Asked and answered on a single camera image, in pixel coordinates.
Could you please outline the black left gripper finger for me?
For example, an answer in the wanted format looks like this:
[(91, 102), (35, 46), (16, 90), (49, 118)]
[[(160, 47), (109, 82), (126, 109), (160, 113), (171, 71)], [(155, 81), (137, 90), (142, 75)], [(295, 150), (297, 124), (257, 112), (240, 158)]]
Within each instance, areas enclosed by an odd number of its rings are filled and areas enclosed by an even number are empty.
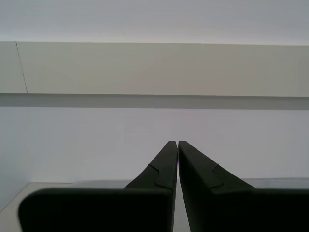
[(19, 205), (24, 232), (171, 232), (178, 148), (169, 141), (122, 189), (45, 188)]
[(308, 190), (255, 188), (186, 141), (179, 141), (178, 152), (191, 231), (308, 231)]

